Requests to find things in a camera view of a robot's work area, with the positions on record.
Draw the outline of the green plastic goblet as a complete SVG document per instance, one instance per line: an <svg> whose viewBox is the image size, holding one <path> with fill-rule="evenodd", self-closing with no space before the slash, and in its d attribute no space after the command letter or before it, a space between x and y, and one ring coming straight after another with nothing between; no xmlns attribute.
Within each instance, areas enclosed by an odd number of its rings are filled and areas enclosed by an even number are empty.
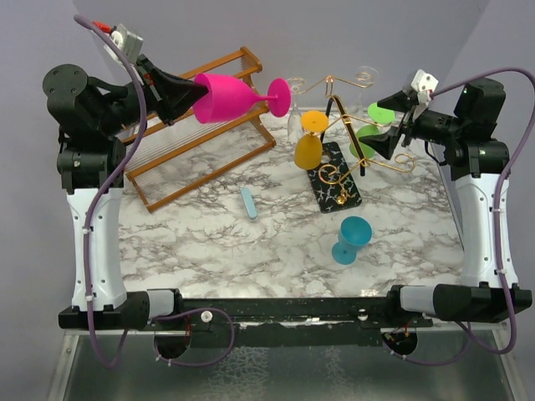
<svg viewBox="0 0 535 401"><path fill-rule="evenodd" d="M359 142L360 149L363 152L363 155L367 159L371 159L375 155L375 151L370 148L368 145L365 145L361 142L361 139L367 136L375 136L380 134L381 126L388 126L395 120L395 112L390 109L384 109L379 107L377 103L372 103L367 108L367 115L369 120L373 121L374 124L365 123L355 132L355 137Z"/></svg>

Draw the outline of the pink plastic goblet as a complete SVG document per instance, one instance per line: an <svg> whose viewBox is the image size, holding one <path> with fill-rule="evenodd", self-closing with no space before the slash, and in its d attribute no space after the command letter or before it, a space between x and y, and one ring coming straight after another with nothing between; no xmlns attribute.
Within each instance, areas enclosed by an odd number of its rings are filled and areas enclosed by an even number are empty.
<svg viewBox="0 0 535 401"><path fill-rule="evenodd" d="M272 115L282 117L292 104L289 84L283 78L274 79L266 95L257 94L242 80L230 75L198 74L193 82L204 85L208 90L192 107L201 124L238 119L261 101L267 101Z"/></svg>

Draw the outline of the orange plastic goblet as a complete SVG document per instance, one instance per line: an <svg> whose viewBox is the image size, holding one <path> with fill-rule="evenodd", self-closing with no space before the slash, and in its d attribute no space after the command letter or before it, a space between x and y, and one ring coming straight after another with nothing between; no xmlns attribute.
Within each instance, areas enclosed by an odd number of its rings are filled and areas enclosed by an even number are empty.
<svg viewBox="0 0 535 401"><path fill-rule="evenodd" d="M329 119L325 113L309 110L301 117L303 137L298 141L294 152L294 163L302 170L313 170L321 162L323 145L318 134L329 127Z"/></svg>

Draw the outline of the blue plastic goblet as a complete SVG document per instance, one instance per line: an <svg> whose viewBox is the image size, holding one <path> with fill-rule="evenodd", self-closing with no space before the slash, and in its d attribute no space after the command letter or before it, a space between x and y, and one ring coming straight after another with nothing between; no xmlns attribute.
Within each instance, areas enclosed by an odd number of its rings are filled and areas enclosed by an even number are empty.
<svg viewBox="0 0 535 401"><path fill-rule="evenodd" d="M338 231L338 241L332 247L333 259L341 265L350 265L358 252L369 244L373 230L366 219L359 216L345 218Z"/></svg>

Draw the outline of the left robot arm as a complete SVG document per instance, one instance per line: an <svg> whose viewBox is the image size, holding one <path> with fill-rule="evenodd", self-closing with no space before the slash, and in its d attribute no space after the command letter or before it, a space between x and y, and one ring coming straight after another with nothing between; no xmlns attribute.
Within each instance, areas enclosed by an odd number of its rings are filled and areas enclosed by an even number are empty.
<svg viewBox="0 0 535 401"><path fill-rule="evenodd" d="M118 134L146 114L173 124L207 94L196 84L137 58L135 80L119 86L66 63L43 79L49 113L59 123L57 169L74 223L75 284L69 307L59 314L63 329L141 330L153 318L172 330L184 321L177 290L127 292L120 273L118 222L124 188L126 145Z"/></svg>

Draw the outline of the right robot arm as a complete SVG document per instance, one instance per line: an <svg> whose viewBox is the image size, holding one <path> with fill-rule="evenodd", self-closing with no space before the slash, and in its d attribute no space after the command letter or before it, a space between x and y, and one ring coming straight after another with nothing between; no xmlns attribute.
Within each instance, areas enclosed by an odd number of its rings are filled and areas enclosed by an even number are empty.
<svg viewBox="0 0 535 401"><path fill-rule="evenodd" d="M503 84L473 79L465 84L451 115L428 110L436 80L419 82L378 101L400 112L400 124L362 141L390 159L397 145L424 140L443 146L461 206L463 267L458 285L401 286L384 306L385 320L402 327L415 312L443 321L501 322L532 306L532 293L518 286L507 238L507 189L500 183L510 160L507 145L493 138L506 100Z"/></svg>

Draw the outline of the wooden shelf rack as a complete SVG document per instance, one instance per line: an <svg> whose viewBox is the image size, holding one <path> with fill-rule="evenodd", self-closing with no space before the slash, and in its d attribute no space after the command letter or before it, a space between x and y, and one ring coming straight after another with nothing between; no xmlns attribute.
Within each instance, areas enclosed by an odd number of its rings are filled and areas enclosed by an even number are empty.
<svg viewBox="0 0 535 401"><path fill-rule="evenodd" d="M269 151L276 140L261 121L265 102L229 122L200 124L192 111L166 125L149 116L149 127L125 168L145 208L155 212L232 168Z"/></svg>

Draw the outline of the light blue nail file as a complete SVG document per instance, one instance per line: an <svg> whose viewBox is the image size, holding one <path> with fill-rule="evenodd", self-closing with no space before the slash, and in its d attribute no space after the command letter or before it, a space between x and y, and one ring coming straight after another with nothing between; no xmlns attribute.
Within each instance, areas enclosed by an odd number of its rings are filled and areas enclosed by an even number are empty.
<svg viewBox="0 0 535 401"><path fill-rule="evenodd" d="M251 191L248 188L242 188L241 197L246 209L247 217L250 221L255 221L257 219L257 209Z"/></svg>

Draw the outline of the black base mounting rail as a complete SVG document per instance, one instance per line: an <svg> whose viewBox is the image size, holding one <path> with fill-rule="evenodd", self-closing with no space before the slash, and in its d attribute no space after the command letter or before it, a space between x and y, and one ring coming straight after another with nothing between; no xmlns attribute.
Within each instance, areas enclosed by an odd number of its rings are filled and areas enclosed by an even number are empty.
<svg viewBox="0 0 535 401"><path fill-rule="evenodd" d="M414 312L393 311L385 297L186 298L182 311L223 310L236 347L359 345L379 347L383 329L431 327Z"/></svg>

